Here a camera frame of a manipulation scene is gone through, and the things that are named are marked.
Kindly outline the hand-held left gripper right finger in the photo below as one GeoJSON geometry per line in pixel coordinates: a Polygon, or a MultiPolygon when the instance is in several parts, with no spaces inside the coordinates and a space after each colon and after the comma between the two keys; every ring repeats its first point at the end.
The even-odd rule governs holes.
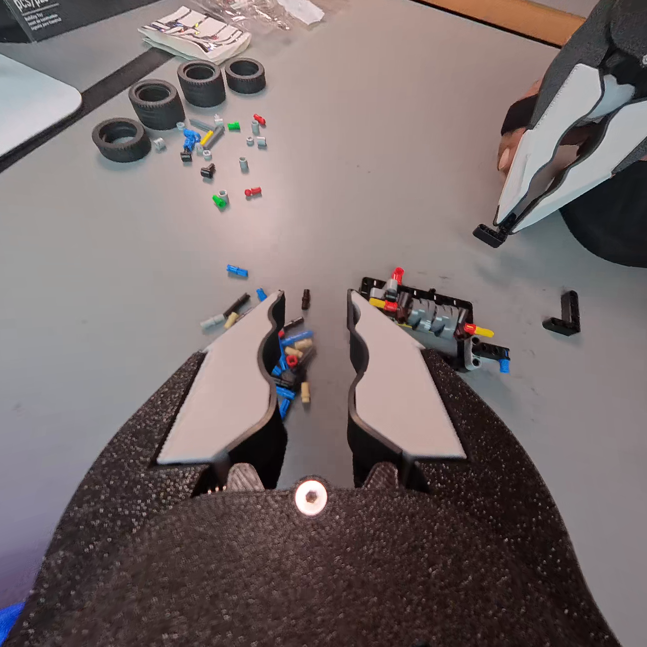
{"type": "Polygon", "coordinates": [[[347,328],[353,423],[410,459],[465,460],[466,450],[423,357],[424,347],[354,289],[347,328]]]}

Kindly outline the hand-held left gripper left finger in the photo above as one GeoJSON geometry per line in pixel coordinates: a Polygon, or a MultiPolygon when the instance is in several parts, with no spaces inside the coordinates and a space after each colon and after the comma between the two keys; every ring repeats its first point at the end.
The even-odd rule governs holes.
{"type": "Polygon", "coordinates": [[[278,330],[285,293],[276,290],[206,348],[166,440],[159,465],[206,464],[267,426],[278,395],[278,330]]]}

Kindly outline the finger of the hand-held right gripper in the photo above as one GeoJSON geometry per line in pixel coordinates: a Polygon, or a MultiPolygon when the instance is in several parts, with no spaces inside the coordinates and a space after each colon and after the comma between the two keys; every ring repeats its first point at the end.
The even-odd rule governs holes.
{"type": "Polygon", "coordinates": [[[547,166],[563,136],[586,117],[603,96],[600,70],[579,63],[573,67],[538,120],[522,136],[499,198],[496,226],[503,226],[526,197],[533,178],[547,166]]]}
{"type": "Polygon", "coordinates": [[[586,151],[557,174],[549,189],[508,225],[508,234],[536,224],[645,156],[646,99],[642,99],[627,103],[603,119],[586,151]]]}

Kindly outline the multicoloured lego assembly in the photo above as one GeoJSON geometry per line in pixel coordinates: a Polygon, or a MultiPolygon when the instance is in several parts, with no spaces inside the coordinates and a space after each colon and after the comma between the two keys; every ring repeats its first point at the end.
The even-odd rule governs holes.
{"type": "Polygon", "coordinates": [[[471,302],[404,284],[396,267],[386,280],[363,277],[359,292],[425,349],[436,351],[455,371],[470,373],[486,365],[511,372],[511,352],[495,344],[494,331],[474,321],[471,302]]]}

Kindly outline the black L-shaped lego beam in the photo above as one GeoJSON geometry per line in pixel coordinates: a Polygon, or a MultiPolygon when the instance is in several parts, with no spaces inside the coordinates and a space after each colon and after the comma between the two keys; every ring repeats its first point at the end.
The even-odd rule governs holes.
{"type": "Polygon", "coordinates": [[[479,224],[473,230],[473,236],[492,248],[500,247],[510,235],[505,227],[492,228],[486,224],[479,224]]]}
{"type": "Polygon", "coordinates": [[[578,294],[575,290],[565,291],[560,298],[561,317],[551,317],[543,320],[542,327],[545,330],[562,336],[579,334],[580,308],[578,294]]]}

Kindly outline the grey desk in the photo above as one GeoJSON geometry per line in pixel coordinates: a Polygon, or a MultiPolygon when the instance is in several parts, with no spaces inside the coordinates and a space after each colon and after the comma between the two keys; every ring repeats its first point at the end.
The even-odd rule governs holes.
{"type": "Polygon", "coordinates": [[[311,290],[312,404],[289,413],[279,486],[352,486],[346,290],[401,266],[470,300],[510,348],[510,375],[465,379],[541,473],[621,644],[645,646],[646,271],[590,254],[558,214],[499,250],[472,236],[499,197],[508,106],[556,51],[408,1],[351,1],[249,54],[267,88],[229,95],[221,114],[245,130],[216,146],[211,186],[182,165],[181,137],[134,164],[100,155],[92,129],[133,117],[127,93],[1,173],[1,605],[28,594],[105,444],[242,292],[283,289],[293,318],[311,290]],[[264,150],[246,142],[254,114],[264,150]],[[562,336],[542,322],[568,290],[581,331],[562,336]]]}

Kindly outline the grey table with wooden edge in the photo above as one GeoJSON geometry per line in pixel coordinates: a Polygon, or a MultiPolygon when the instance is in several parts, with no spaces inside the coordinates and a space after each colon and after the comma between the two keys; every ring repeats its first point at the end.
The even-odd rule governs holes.
{"type": "Polygon", "coordinates": [[[418,1],[460,18],[560,48],[586,18],[531,1],[418,1]]]}

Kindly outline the pile of small lego pins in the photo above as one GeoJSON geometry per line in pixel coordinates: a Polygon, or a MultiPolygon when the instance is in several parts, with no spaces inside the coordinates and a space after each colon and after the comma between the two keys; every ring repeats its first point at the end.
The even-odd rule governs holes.
{"type": "MultiPolygon", "coordinates": [[[[248,313],[243,308],[251,297],[245,292],[222,312],[200,322],[204,334],[212,334],[216,328],[230,329],[237,321],[248,313]]],[[[278,392],[279,415],[284,420],[300,393],[303,404],[309,404],[309,383],[307,382],[307,367],[314,355],[314,334],[311,331],[294,333],[295,328],[305,323],[303,316],[290,319],[279,329],[279,360],[271,371],[271,376],[278,392]]]]}

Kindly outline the scatter of mixed lego pieces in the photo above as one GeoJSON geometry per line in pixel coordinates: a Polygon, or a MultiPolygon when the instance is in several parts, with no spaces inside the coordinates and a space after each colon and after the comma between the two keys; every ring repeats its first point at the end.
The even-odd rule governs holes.
{"type": "MultiPolygon", "coordinates": [[[[182,162],[191,162],[194,153],[198,156],[202,156],[204,161],[208,161],[210,163],[200,169],[201,177],[206,180],[212,180],[215,175],[215,164],[211,162],[212,152],[211,148],[209,147],[212,146],[212,144],[215,144],[215,142],[218,141],[218,139],[224,134],[224,122],[219,118],[216,118],[215,128],[206,131],[206,133],[202,136],[197,131],[192,131],[186,128],[182,129],[183,125],[183,122],[178,122],[177,124],[177,129],[180,129],[182,134],[184,135],[181,150],[182,162]]],[[[249,136],[247,138],[247,145],[253,146],[254,144],[256,144],[260,150],[266,149],[267,138],[266,136],[261,136],[260,134],[261,129],[264,129],[265,127],[261,127],[257,122],[254,121],[254,119],[252,119],[250,125],[252,127],[253,136],[249,136]]],[[[226,127],[229,132],[240,131],[240,124],[238,122],[231,122],[227,124],[226,127]]],[[[154,138],[152,140],[152,147],[154,150],[156,150],[156,152],[164,151],[166,150],[166,142],[161,137],[154,138]]],[[[239,157],[239,166],[243,173],[247,173],[249,171],[248,161],[246,157],[239,157]]],[[[244,191],[244,194],[247,200],[254,199],[262,196],[262,188],[248,188],[244,191]]],[[[212,201],[214,205],[221,211],[225,210],[230,204],[229,196],[226,190],[221,190],[218,193],[214,194],[212,196],[212,201]]]]}

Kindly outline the black rubber toy tire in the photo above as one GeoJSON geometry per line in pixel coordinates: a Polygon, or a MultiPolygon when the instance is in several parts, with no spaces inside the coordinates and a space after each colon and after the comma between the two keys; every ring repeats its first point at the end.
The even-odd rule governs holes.
{"type": "Polygon", "coordinates": [[[239,94],[255,94],[266,87],[265,69],[252,58],[227,61],[224,75],[230,90],[239,94]]]}
{"type": "Polygon", "coordinates": [[[130,87],[128,97],[141,123],[150,129],[174,129],[185,119],[177,88],[164,80],[139,80],[130,87]]]}
{"type": "Polygon", "coordinates": [[[195,107],[215,107],[226,100],[221,69],[211,61],[184,62],[177,76],[186,101],[195,107]]]}
{"type": "Polygon", "coordinates": [[[111,118],[97,124],[92,139],[101,155],[119,163],[134,162],[151,151],[151,141],[144,126],[131,118],[111,118]]]}

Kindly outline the empty clear plastic bag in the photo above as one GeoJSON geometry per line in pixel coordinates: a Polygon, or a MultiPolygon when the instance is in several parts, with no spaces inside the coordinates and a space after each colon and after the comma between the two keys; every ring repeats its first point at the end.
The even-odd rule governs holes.
{"type": "Polygon", "coordinates": [[[214,17],[226,18],[247,30],[277,28],[289,31],[295,27],[321,22],[325,12],[311,1],[196,1],[214,17]]]}

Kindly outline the blue plastic bin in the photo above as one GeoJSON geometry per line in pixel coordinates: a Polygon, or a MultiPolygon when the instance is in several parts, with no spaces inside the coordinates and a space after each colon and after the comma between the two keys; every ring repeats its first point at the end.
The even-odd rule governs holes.
{"type": "Polygon", "coordinates": [[[21,601],[19,603],[14,603],[4,608],[1,608],[0,611],[0,643],[1,646],[7,639],[12,628],[15,626],[18,621],[23,609],[25,607],[25,602],[21,601]]]}

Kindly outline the white book stand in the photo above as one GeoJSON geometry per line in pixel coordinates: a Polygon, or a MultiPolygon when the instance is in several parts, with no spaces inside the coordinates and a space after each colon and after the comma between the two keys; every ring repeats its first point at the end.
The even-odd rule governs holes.
{"type": "Polygon", "coordinates": [[[81,93],[71,85],[1,55],[1,156],[74,114],[81,93]]]}

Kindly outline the sticker sheet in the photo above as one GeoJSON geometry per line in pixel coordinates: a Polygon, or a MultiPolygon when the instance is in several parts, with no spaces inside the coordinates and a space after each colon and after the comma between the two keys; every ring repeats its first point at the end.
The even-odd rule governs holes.
{"type": "Polygon", "coordinates": [[[139,27],[138,32],[152,47],[216,65],[245,52],[252,41],[251,33],[187,6],[139,27]]]}

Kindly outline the toy race car box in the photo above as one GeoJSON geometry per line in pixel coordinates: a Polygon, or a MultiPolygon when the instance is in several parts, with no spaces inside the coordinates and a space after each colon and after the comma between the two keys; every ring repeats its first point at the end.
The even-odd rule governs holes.
{"type": "Polygon", "coordinates": [[[152,1],[1,1],[1,43],[40,42],[152,1]]]}

